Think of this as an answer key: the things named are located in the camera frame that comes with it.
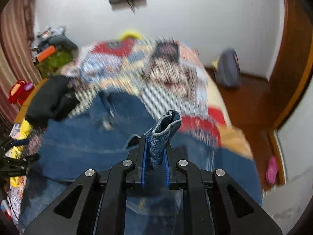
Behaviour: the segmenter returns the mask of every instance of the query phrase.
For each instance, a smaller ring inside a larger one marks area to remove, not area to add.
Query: purple backpack
[[[240,69],[235,50],[223,51],[219,57],[218,69],[214,70],[216,83],[225,87],[241,85]]]

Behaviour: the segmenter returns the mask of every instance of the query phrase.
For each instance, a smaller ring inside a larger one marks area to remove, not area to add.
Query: curtain
[[[7,125],[14,123],[18,113],[18,106],[7,101],[11,87],[17,80],[35,85],[41,80],[29,52],[33,40],[33,5],[34,0],[9,0],[0,15],[0,119]]]

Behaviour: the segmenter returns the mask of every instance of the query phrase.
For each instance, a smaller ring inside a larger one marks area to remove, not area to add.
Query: white wall
[[[297,223],[313,195],[313,169],[286,185],[267,192],[263,198],[263,209],[287,234]]]
[[[295,225],[313,195],[313,80],[290,118],[277,132],[286,185],[264,196],[263,208],[284,234]]]
[[[299,105],[277,132],[287,181],[313,166],[313,81]]]
[[[38,28],[65,25],[78,46],[117,38],[127,29],[174,37],[209,64],[234,47],[241,70],[269,78],[280,47],[284,0],[146,0],[135,14],[108,0],[36,0]]]

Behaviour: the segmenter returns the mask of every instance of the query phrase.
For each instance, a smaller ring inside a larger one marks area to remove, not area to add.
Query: pile of clothes
[[[225,148],[214,149],[178,132],[181,124],[182,117],[175,110],[165,112],[156,122],[136,96],[105,91],[98,93],[86,112],[62,123],[49,120],[41,140],[40,159],[27,178],[19,223],[27,225],[69,182],[90,167],[101,171],[126,159],[133,147],[131,139],[143,134],[148,137],[148,170],[151,173],[146,178],[148,186],[133,192],[127,199],[125,230],[133,231],[130,234],[152,232],[155,226],[150,226],[151,219],[159,231],[172,231],[175,227],[182,207],[182,192],[166,188],[160,167],[163,149],[169,140],[172,148],[182,149],[185,158],[202,169],[232,167],[228,168],[231,176],[260,202],[253,161]],[[254,172],[243,177],[240,170]]]
[[[57,29],[48,27],[38,33],[30,45],[32,60],[43,78],[53,75],[60,67],[72,62],[77,56],[77,45],[64,34],[64,26]]]

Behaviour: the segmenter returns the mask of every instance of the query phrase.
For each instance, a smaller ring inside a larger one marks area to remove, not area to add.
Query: blue cloth
[[[104,122],[112,130],[105,130]],[[155,172],[146,174],[142,190],[130,191],[127,196],[125,234],[175,234],[178,224],[183,222],[179,215],[182,192],[166,188],[163,168],[158,167],[162,162],[159,152],[163,154],[171,136],[171,146],[182,149],[187,160],[201,169],[225,169],[258,203],[261,202],[253,161],[226,149],[214,149],[189,135],[175,133],[180,126],[180,116],[175,111],[167,112],[153,126],[154,123],[137,97],[125,93],[102,93],[84,114],[63,123],[51,121],[42,141],[41,157],[34,165],[36,172],[32,171],[27,180],[20,224],[27,226],[66,187],[56,181],[74,180],[90,168],[109,169],[125,159],[129,150],[125,146],[134,133],[146,132]]]
[[[143,135],[154,123],[136,96],[101,92],[85,113],[49,121],[32,169],[60,182],[73,181],[87,169],[110,169],[127,158],[127,140]]]
[[[163,114],[154,127],[145,133],[148,138],[147,171],[155,172],[163,161],[163,149],[182,124],[181,115],[175,110]]]
[[[225,170],[259,205],[262,204],[261,184],[254,160],[237,155],[226,148],[214,149],[195,138],[177,132],[170,141],[180,148],[188,161],[200,169]]]

